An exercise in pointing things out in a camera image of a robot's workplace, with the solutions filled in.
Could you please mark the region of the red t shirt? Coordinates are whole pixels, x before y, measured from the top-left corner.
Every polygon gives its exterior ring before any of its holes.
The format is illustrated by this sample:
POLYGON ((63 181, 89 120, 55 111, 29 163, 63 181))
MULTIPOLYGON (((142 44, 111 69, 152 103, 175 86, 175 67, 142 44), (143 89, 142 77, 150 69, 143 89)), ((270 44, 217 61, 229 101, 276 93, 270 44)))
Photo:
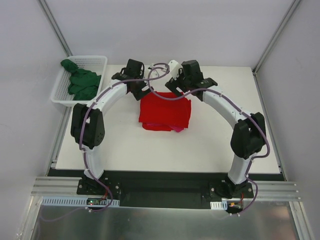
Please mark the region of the red t shirt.
POLYGON ((148 94, 140 101, 139 123, 161 124, 187 129, 189 127, 192 101, 187 98, 179 100, 167 100, 175 98, 172 92, 159 92, 162 99, 153 93, 148 94))

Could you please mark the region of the pink t shirt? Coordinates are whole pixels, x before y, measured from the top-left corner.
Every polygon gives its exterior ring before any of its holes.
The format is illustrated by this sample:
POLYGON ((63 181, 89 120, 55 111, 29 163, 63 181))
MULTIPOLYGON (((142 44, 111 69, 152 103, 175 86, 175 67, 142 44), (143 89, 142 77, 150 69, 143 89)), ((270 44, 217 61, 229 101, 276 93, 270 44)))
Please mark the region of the pink t shirt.
POLYGON ((170 125, 168 125, 168 126, 171 127, 172 130, 177 132, 177 133, 179 133, 179 132, 181 132, 181 131, 183 131, 185 129, 184 127, 179 127, 179 126, 170 126, 170 125))

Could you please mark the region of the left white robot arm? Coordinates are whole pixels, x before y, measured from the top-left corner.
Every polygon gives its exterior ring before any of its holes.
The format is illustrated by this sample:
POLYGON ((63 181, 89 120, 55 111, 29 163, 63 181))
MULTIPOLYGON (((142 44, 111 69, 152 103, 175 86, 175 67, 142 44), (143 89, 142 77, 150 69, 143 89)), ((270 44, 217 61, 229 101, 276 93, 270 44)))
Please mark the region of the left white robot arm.
POLYGON ((144 76, 145 65, 129 59, 96 97, 73 107, 70 134, 83 154, 84 175, 91 179, 88 188, 96 195, 106 189, 106 182, 100 179, 104 173, 100 154, 100 145, 105 137, 104 115, 128 93, 132 93, 137 101, 149 94, 150 90, 143 90, 147 86, 142 80, 144 76))

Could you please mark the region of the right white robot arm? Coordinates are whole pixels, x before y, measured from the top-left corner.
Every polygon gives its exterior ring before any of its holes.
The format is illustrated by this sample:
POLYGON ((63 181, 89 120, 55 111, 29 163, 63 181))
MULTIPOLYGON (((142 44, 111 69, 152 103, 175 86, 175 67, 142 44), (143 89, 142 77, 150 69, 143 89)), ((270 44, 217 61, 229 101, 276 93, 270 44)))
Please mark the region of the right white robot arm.
POLYGON ((197 97, 216 110, 231 126, 230 146, 234 157, 225 180, 215 187, 214 192, 221 198, 237 197, 248 183, 253 159, 263 146, 269 146, 265 117, 260 112, 250 113, 237 106, 215 80, 204 77, 196 60, 182 63, 171 60, 168 67, 171 79, 165 86, 172 93, 177 97, 183 94, 197 97))

